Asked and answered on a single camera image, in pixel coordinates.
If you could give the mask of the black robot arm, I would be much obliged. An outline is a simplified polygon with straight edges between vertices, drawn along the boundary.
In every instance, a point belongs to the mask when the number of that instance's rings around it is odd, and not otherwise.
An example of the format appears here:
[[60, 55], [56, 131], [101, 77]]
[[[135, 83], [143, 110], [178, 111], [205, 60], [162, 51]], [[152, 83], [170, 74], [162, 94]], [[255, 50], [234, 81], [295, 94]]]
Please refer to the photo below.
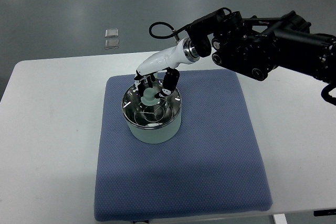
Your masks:
[[139, 94], [152, 86], [155, 73], [165, 71], [156, 98], [173, 93], [180, 64], [211, 57], [223, 68], [263, 81], [277, 67], [303, 73], [326, 83], [322, 98], [335, 104], [335, 36], [312, 34], [310, 23], [295, 12], [278, 18], [242, 18], [223, 7], [183, 27], [188, 37], [142, 62], [134, 77]]

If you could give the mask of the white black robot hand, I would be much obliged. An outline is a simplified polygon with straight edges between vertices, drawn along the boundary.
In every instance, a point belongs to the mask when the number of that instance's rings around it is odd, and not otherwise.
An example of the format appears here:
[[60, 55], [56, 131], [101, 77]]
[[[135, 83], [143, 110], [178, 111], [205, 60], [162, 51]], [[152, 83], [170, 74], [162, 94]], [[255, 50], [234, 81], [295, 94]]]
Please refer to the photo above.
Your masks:
[[153, 83], [156, 81], [155, 72], [162, 71], [167, 68], [162, 89], [154, 97], [164, 98], [171, 95], [178, 83], [180, 72], [175, 69], [180, 64], [188, 64], [188, 58], [183, 51], [183, 43], [178, 43], [177, 46], [171, 47], [149, 56], [144, 60], [136, 69], [134, 76], [134, 86], [139, 91], [139, 95], [144, 94], [146, 89], [146, 81], [149, 88], [153, 87]]

